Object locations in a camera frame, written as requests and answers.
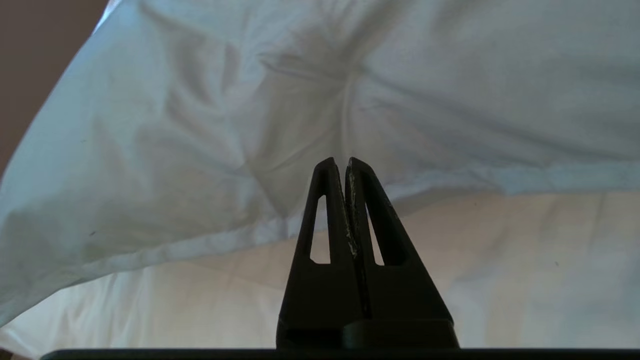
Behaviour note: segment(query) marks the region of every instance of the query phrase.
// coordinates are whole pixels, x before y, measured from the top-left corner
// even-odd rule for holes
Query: brown wall
[[[106,0],[0,0],[0,175]]]

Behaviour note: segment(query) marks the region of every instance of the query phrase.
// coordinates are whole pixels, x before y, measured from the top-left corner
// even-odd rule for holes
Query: white pillow
[[[0,325],[122,270],[294,236],[313,166],[433,190],[640,184],[637,1],[128,1],[0,188]]]

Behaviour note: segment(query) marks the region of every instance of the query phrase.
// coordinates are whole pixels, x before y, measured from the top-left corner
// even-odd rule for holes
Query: white sheet
[[[128,1],[0,187],[0,324],[113,272],[294,236],[320,160],[433,190],[640,185],[637,1]]]
[[[638,347],[638,214],[640,193],[485,194],[403,222],[462,346]],[[294,246],[61,290],[0,329],[0,346],[32,358],[59,348],[273,347]]]

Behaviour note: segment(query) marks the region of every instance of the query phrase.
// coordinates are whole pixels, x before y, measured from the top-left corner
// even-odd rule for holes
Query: clip jaw
[[[331,263],[310,259],[317,200],[327,198]],[[385,263],[374,260],[367,210]],[[333,158],[314,170],[285,291],[278,348],[458,348],[453,319],[380,181],[351,158],[343,200]]]

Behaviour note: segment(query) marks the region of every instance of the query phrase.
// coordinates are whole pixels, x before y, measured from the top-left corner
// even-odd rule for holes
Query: white fabric
[[[0,188],[0,324],[56,290],[295,235],[318,161],[431,190],[640,184],[637,1],[126,1]]]
[[[403,223],[462,346],[637,348],[638,214],[640,193],[474,195]],[[314,240],[327,244],[325,233]],[[59,348],[273,347],[294,246],[61,290],[0,329],[0,346],[31,358]]]

